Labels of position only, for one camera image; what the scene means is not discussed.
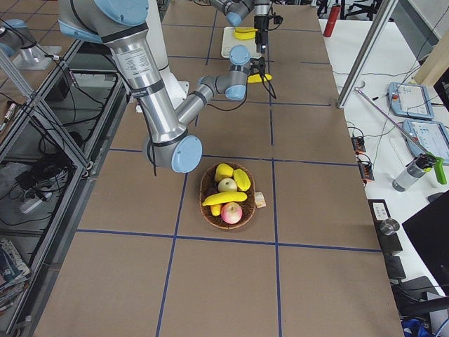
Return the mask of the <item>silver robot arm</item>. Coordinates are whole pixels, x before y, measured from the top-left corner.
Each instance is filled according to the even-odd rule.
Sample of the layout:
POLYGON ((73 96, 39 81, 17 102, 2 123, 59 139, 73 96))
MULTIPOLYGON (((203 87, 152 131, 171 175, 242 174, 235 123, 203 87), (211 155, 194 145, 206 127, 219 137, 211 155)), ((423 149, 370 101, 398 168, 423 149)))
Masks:
POLYGON ((269 0, 210 0, 205 1, 219 10, 233 27, 241 25, 242 21, 251 13, 254 14, 253 27, 255 33, 256 51, 265 54, 268 47, 269 11, 272 9, 272 1, 269 0))
POLYGON ((112 51, 145 118, 148 160, 177 173, 193 171, 201 161, 202 144, 188 133, 188 125, 215 95, 244 99, 250 71, 248 49, 233 46, 228 74, 201 78, 196 90, 175 107, 161 75, 167 57, 155 1, 59 1, 58 8, 63 34, 104 44, 112 51))

